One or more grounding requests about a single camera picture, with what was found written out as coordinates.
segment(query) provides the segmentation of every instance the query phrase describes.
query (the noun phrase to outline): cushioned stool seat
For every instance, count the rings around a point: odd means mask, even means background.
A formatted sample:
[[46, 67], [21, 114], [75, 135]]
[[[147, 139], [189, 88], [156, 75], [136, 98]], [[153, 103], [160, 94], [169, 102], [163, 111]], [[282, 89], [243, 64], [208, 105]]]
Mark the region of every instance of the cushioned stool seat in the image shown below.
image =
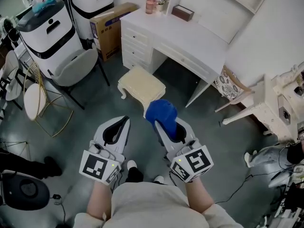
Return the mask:
[[150, 102], [160, 99], [166, 93], [166, 86], [140, 66], [135, 66], [118, 80], [118, 89], [126, 98], [126, 91], [143, 105], [143, 117]]

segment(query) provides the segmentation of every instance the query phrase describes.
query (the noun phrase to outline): patterned cushion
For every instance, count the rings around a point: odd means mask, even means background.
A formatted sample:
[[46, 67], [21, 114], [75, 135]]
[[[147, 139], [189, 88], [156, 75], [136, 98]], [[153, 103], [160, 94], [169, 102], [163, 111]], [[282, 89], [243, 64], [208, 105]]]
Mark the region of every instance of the patterned cushion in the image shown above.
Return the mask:
[[229, 100], [233, 100], [244, 91], [232, 82], [224, 69], [221, 75], [214, 81], [214, 83], [221, 95]]

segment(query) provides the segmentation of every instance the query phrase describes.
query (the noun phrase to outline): white shirt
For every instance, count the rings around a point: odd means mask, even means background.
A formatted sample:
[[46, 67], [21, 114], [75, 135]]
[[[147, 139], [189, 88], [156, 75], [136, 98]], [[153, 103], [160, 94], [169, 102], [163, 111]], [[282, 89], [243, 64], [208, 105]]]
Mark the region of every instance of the white shirt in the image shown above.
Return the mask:
[[226, 211], [212, 205], [200, 214], [189, 208], [186, 196], [174, 186], [149, 182], [124, 183], [112, 196], [107, 222], [80, 213], [74, 228], [242, 228]]

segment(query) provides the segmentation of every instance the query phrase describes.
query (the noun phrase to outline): gray floor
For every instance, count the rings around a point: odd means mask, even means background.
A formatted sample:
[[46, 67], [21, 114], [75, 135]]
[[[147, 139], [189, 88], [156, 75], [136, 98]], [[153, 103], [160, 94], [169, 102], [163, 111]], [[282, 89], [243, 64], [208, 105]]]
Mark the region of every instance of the gray floor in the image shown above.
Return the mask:
[[[118, 79], [128, 71], [122, 66], [121, 55], [117, 55], [104, 64], [111, 83], [108, 87], [97, 68], [88, 75], [74, 90], [73, 95], [85, 105], [85, 111], [68, 100], [75, 112], [66, 129], [56, 138], [50, 138], [38, 125], [31, 122], [25, 110], [20, 111], [10, 104], [3, 123], [0, 126], [0, 137], [6, 141], [28, 141], [32, 160], [42, 162], [45, 156], [52, 156], [63, 169], [61, 177], [45, 180], [51, 195], [64, 197], [66, 219], [70, 225], [78, 212], [84, 212], [89, 199], [93, 181], [78, 173], [83, 150], [88, 149], [97, 127], [117, 116], [128, 115], [132, 121], [128, 145], [124, 155], [127, 160], [137, 162], [144, 173], [145, 180], [150, 181], [162, 174], [168, 179], [168, 168], [162, 160], [164, 148], [157, 141], [152, 126], [143, 118], [143, 109], [139, 102], [128, 96], [120, 98], [117, 90]], [[237, 106], [229, 106], [219, 113], [215, 108], [226, 102], [216, 89], [210, 87], [187, 109], [185, 105], [195, 89], [198, 78], [190, 71], [168, 59], [154, 74], [166, 85], [165, 99], [171, 101], [178, 109], [179, 117], [188, 122], [201, 144], [205, 144], [215, 163], [214, 167], [201, 177], [207, 190], [215, 201], [223, 201], [242, 184], [249, 174], [243, 160], [246, 151], [261, 149], [272, 143], [273, 137], [264, 137], [251, 119], [241, 119], [227, 126], [219, 122], [225, 117], [239, 111]], [[54, 112], [46, 117], [56, 122]], [[24, 145], [9, 148], [20, 153]], [[251, 173], [265, 173], [272, 169], [254, 168]], [[273, 175], [257, 176], [245, 183], [242, 189], [227, 203], [222, 203], [227, 212], [245, 228], [254, 227], [264, 212], [269, 208], [274, 190], [267, 184]], [[183, 184], [176, 180], [182, 190]], [[41, 210], [20, 211], [7, 206], [0, 207], [0, 216], [16, 228], [51, 228], [63, 219], [60, 206], [53, 201]]]

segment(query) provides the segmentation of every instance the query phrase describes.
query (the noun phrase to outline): brown box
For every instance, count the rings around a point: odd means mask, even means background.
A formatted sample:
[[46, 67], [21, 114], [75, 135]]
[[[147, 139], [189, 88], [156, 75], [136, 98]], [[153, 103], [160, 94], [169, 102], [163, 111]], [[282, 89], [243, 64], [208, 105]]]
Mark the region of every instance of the brown box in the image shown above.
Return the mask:
[[127, 2], [90, 19], [94, 42], [104, 61], [121, 50], [120, 18], [135, 10], [137, 5]]
[[192, 19], [194, 12], [181, 5], [177, 5], [173, 7], [172, 14], [188, 22]]

